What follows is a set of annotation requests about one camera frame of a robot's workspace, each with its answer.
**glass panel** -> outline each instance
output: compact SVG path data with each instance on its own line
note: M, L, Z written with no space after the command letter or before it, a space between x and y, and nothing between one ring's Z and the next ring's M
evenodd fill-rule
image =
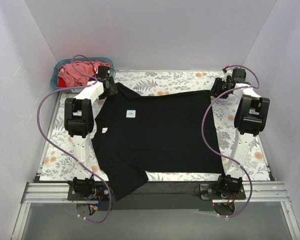
M236 203L239 209L243 203ZM92 217L101 219L106 212ZM292 239L280 202L251 202L237 217L198 210L114 210L102 224L77 217L74 203L32 203L23 240Z

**black polo shirt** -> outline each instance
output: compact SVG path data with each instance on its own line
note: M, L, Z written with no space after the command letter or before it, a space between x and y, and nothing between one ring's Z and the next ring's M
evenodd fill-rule
M100 168L107 174L116 200L148 181L145 171L223 173L220 156L201 136L208 90L163 96L140 96L121 83L95 118L92 139ZM219 150L212 110L204 125L206 139Z

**floral tablecloth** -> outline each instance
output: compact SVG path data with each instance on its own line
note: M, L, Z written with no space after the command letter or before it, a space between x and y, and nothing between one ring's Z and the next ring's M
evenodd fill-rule
M222 72L117 72L115 82L120 82L126 87L136 91L143 96L162 96L181 92L210 90L215 77L222 76ZM57 116L53 125L51 140L73 153L73 146L68 132L64 128L65 99L74 96L63 93ZM93 115L100 111L104 100L93 104ZM229 156L235 139L234 118L238 108L239 100L234 95L227 99L220 99L213 106L213 115L217 131L218 143L221 153ZM95 135L94 125L91 138ZM100 170L92 144L90 142L90 158L92 170L100 177L108 180L107 175ZM228 160L222 159L223 165ZM49 145L45 155L41 181L67 181L74 177L74 160L63 152ZM253 181L269 181L269 174L260 145L256 140L250 148L244 167ZM147 172L150 181L216 181L219 174L214 173L176 173L176 172Z

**shirt sleeve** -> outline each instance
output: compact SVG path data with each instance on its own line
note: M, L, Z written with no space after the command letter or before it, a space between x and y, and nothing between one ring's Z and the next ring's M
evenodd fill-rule
M137 169L124 161L104 165L101 170L108 176L116 201L131 194L148 181L144 170Z

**white label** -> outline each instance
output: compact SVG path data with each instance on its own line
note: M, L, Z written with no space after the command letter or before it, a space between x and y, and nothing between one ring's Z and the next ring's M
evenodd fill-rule
M136 110L127 110L126 111L127 118L135 118L136 117Z

